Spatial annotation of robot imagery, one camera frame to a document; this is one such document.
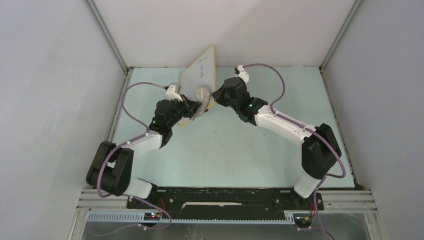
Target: small whiteboard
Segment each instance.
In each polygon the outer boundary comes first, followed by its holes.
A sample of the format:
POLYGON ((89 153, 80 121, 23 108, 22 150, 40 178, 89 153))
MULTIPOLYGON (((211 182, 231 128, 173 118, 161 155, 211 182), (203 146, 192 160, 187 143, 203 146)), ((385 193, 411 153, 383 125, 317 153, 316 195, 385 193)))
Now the small whiteboard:
MULTIPOLYGON (((195 91, 198 87, 208 87, 211 94, 217 90, 214 46, 210 46, 181 74, 180 85, 180 93, 193 101, 196 101, 195 91)), ((207 108, 214 103, 214 98, 211 96, 207 108)), ((189 121, 189 118, 183 118, 178 125, 183 126, 189 121)))

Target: gray wall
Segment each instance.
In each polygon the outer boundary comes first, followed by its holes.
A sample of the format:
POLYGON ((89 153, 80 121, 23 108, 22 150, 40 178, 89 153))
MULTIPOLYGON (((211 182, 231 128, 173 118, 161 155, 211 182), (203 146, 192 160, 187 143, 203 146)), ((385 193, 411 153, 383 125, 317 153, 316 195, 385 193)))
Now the gray wall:
POLYGON ((83 0, 0 3, 0 239, 65 239, 123 74, 83 0))
POLYGON ((424 2, 366 0, 325 77, 387 234, 422 239, 424 2))

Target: wall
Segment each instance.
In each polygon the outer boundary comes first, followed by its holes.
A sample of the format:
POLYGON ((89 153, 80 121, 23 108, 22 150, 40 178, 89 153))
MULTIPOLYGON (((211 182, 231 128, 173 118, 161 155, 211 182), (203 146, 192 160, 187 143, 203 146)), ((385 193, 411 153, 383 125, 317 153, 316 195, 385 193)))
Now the wall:
POLYGON ((319 66, 354 0, 96 0, 130 67, 319 66))
POLYGON ((0 3, 0 239, 65 239, 123 73, 82 0, 0 3))
POLYGON ((422 239, 424 4, 365 1, 325 77, 390 239, 422 239))

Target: light blue table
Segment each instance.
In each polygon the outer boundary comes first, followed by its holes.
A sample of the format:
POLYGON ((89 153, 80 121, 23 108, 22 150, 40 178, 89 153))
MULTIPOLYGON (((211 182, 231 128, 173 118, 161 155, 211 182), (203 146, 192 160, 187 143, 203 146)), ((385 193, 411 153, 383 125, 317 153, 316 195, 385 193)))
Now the light blue table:
MULTIPOLYGON (((179 82, 185 68, 136 68, 130 84, 153 82, 162 85, 179 82)), ((250 95, 271 103, 282 91, 278 76, 264 67, 246 69, 250 75, 250 95)), ((333 129, 339 146, 342 141, 327 93, 317 67, 277 67, 286 92, 275 108, 293 118, 333 129)), ((217 86, 235 76, 233 67, 218 67, 217 86)), ((141 85, 132 88, 125 101, 128 111, 147 125, 156 103, 166 99, 163 89, 141 85)), ((134 159, 132 174, 158 186, 181 187, 293 187, 302 174, 301 149, 283 137, 239 119, 229 107, 218 104, 185 126, 174 126, 169 143, 134 159)), ((144 132, 143 126, 123 111, 114 142, 121 143, 144 132)), ((350 173, 346 152, 342 158, 350 173)), ((330 173, 341 174, 339 165, 330 173)), ((353 187, 353 177, 329 177, 322 187, 353 187)))

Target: white wall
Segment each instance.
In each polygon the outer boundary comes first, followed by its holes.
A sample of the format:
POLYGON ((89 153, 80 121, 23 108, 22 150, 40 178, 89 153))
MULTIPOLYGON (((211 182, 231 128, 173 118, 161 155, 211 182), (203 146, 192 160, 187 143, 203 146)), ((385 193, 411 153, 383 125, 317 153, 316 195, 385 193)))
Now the white wall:
POLYGON ((0 3, 0 239, 65 239, 123 73, 82 0, 0 3))
POLYGON ((393 240, 423 239, 424 4, 367 0, 325 71, 359 180, 393 240))
POLYGON ((96 0, 130 67, 319 66, 354 0, 96 0))

